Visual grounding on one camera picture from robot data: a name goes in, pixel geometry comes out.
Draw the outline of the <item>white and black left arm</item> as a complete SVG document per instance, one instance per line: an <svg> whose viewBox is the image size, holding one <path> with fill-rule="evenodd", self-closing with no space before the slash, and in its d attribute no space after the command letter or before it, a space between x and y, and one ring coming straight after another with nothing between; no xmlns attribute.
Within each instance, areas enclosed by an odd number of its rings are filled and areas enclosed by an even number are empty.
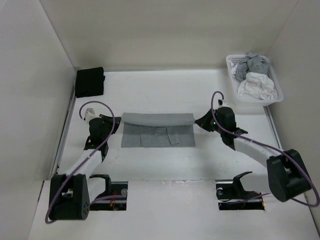
<svg viewBox="0 0 320 240"><path fill-rule="evenodd" d="M109 175L93 174L106 158L109 135L118 130L121 117L89 115L85 121L89 125L89 136L78 161L62 174L50 180L49 206L46 223L65 220L85 220L90 205L96 199L108 199L112 195Z"/></svg>

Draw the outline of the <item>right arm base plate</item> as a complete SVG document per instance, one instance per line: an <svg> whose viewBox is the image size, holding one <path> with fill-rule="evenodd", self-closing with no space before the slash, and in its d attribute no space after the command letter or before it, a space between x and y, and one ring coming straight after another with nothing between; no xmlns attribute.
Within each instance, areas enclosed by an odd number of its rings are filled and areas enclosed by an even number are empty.
<svg viewBox="0 0 320 240"><path fill-rule="evenodd" d="M221 211L264 211L265 205L261 193L246 191L232 181L216 183L216 197Z"/></svg>

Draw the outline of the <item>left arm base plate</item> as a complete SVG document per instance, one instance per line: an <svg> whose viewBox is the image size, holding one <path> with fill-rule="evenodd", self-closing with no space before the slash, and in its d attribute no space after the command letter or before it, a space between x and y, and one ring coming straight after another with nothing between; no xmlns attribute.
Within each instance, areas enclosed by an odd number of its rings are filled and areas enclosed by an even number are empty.
<svg viewBox="0 0 320 240"><path fill-rule="evenodd" d="M127 209L129 184L127 181L111 182L107 190L100 195L90 205L90 211L125 211Z"/></svg>

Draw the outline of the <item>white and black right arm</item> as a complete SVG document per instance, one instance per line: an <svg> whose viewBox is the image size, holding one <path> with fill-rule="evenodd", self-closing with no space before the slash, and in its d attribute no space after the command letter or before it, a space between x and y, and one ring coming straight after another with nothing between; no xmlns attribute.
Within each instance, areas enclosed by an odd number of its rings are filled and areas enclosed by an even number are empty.
<svg viewBox="0 0 320 240"><path fill-rule="evenodd" d="M246 130L237 126L235 113L230 107L210 109L194 123L207 132L218 133L227 147L265 167L265 174L246 171L236 175L231 189L233 199L246 200L252 191L257 190L272 194L280 202L286 202L314 190L315 186L298 151L284 151L251 139Z"/></svg>

